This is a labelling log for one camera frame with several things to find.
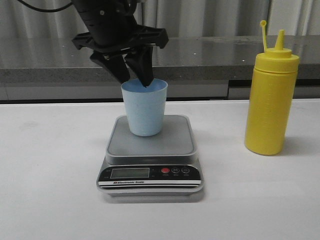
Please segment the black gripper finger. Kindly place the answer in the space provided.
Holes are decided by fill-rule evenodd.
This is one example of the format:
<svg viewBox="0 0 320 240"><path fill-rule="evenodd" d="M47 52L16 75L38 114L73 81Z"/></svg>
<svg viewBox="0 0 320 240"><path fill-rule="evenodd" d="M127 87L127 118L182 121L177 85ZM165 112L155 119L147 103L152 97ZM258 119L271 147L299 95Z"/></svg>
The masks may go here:
<svg viewBox="0 0 320 240"><path fill-rule="evenodd" d="M98 51L94 51L90 56L90 60L104 68L107 72L113 75L121 84L130 79L129 70L121 54L105 55Z"/></svg>
<svg viewBox="0 0 320 240"><path fill-rule="evenodd" d="M124 58L144 87L148 87L154 80L152 55L152 46L139 46Z"/></svg>

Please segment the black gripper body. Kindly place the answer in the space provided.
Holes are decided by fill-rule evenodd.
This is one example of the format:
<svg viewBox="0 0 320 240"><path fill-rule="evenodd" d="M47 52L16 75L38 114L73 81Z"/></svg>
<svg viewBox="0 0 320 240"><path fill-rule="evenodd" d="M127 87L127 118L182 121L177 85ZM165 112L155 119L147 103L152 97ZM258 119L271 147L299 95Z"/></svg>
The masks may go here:
<svg viewBox="0 0 320 240"><path fill-rule="evenodd" d="M73 0L71 2L88 32L72 39L74 46L90 48L102 54L121 52L140 46L163 49L167 31L137 23L137 0Z"/></svg>

